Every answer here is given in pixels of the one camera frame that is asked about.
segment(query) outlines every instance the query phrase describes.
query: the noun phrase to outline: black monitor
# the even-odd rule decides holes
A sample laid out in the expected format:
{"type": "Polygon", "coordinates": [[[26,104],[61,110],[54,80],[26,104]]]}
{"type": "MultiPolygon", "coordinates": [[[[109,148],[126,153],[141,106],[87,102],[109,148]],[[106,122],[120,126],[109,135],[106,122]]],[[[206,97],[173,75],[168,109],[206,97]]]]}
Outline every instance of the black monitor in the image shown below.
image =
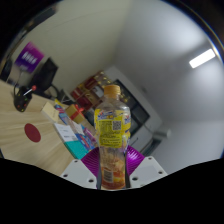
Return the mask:
{"type": "Polygon", "coordinates": [[[52,61],[51,58],[48,58],[40,71],[37,71],[34,74],[29,87],[31,88],[33,85],[35,85],[38,92],[46,91],[48,88],[50,88],[50,86],[52,86],[52,82],[57,70],[58,66],[52,61]]]}

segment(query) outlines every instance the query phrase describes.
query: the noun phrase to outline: ceiling light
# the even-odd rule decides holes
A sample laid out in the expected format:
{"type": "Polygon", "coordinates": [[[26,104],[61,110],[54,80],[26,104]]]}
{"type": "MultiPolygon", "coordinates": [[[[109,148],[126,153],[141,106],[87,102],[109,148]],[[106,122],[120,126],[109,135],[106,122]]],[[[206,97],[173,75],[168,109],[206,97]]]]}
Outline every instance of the ceiling light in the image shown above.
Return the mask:
{"type": "Polygon", "coordinates": [[[215,53],[212,49],[207,50],[203,54],[199,55],[198,57],[191,60],[189,63],[192,68],[196,68],[199,65],[202,65],[203,63],[209,61],[210,59],[215,57],[215,53]]]}

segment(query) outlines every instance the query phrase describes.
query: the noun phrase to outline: plastic bottle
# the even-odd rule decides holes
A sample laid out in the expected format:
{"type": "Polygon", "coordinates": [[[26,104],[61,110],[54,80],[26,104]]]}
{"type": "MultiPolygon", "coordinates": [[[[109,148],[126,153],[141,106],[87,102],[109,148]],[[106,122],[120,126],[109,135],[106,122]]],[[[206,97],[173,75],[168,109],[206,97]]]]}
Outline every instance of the plastic bottle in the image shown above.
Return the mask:
{"type": "Polygon", "coordinates": [[[120,87],[104,88],[104,102],[96,109],[94,125],[100,151],[101,189],[125,189],[125,152],[130,139],[130,109],[120,101],[120,87]]]}

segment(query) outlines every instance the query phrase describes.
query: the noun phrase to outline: red circle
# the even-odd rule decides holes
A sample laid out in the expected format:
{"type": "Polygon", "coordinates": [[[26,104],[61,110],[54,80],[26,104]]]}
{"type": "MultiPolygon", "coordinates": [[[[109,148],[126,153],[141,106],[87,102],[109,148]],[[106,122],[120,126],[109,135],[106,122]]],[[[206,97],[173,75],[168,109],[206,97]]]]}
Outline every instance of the red circle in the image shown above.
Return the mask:
{"type": "Polygon", "coordinates": [[[33,142],[39,142],[41,139],[40,132],[38,129],[33,126],[32,124],[26,124],[25,125],[25,133],[26,136],[33,142]]]}

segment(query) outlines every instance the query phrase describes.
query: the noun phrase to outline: yellow label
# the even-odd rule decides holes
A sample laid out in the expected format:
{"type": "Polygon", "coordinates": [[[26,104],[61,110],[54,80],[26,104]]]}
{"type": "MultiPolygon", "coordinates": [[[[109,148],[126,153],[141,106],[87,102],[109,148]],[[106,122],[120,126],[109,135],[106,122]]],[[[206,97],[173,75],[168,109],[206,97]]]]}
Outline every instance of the yellow label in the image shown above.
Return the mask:
{"type": "Polygon", "coordinates": [[[130,138],[130,115],[125,116],[122,110],[113,113],[96,109],[94,123],[101,146],[123,148],[127,145],[130,138]]]}

